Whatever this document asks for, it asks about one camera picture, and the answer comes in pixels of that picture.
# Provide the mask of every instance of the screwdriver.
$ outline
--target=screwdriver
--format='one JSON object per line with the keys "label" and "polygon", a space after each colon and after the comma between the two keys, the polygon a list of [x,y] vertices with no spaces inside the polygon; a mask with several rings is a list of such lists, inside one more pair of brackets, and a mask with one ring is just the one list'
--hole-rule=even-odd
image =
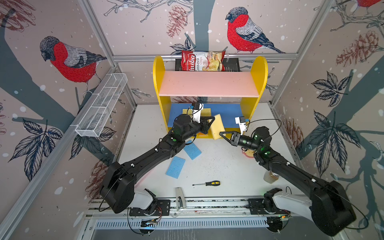
{"label": "screwdriver", "polygon": [[218,181],[218,180],[214,180],[214,181],[206,182],[206,183],[202,183],[202,184],[192,184],[192,186],[197,186],[197,185],[219,186],[219,185],[220,185],[220,181]]}

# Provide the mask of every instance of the wire mesh basket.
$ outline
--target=wire mesh basket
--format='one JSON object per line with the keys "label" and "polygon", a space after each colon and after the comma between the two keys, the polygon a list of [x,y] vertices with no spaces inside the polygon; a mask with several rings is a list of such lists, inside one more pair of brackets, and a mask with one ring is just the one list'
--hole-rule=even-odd
{"label": "wire mesh basket", "polygon": [[113,73],[109,76],[107,83],[76,127],[77,134],[81,137],[100,136],[125,84],[127,76],[124,73]]}

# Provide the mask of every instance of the yellow sponge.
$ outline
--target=yellow sponge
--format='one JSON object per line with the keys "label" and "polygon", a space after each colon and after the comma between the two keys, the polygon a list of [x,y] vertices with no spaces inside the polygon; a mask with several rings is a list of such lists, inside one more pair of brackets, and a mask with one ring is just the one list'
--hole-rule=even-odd
{"label": "yellow sponge", "polygon": [[224,132],[225,129],[224,129],[223,121],[221,120],[220,114],[215,115],[215,120],[209,129],[212,133],[214,140],[221,138],[220,132]]}

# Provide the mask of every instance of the cassava chips bag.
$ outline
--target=cassava chips bag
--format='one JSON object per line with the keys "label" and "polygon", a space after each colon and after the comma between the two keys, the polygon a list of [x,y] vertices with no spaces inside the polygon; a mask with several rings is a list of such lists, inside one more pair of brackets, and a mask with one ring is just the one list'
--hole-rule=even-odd
{"label": "cassava chips bag", "polygon": [[223,52],[182,51],[181,67],[183,71],[225,71]]}

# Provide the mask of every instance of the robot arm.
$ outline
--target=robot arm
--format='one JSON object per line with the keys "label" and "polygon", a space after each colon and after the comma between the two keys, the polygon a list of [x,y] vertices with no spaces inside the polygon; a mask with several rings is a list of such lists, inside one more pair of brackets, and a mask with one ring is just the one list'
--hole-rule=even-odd
{"label": "robot arm", "polygon": [[[236,131],[221,132],[220,135],[233,146],[254,150],[253,156],[259,165],[282,176],[308,196],[312,203],[309,207],[311,218],[325,234],[334,236],[356,220],[351,204],[345,200],[348,197],[342,185],[336,181],[327,182],[315,177],[287,161],[270,147],[272,137],[267,127],[256,128],[252,137],[241,135]],[[290,201],[281,193],[275,192],[271,196],[278,208],[284,207],[284,202]],[[300,199],[291,199],[291,202],[297,201]],[[308,202],[302,201],[302,206],[305,208]],[[308,210],[303,209],[302,215],[309,218]]]}

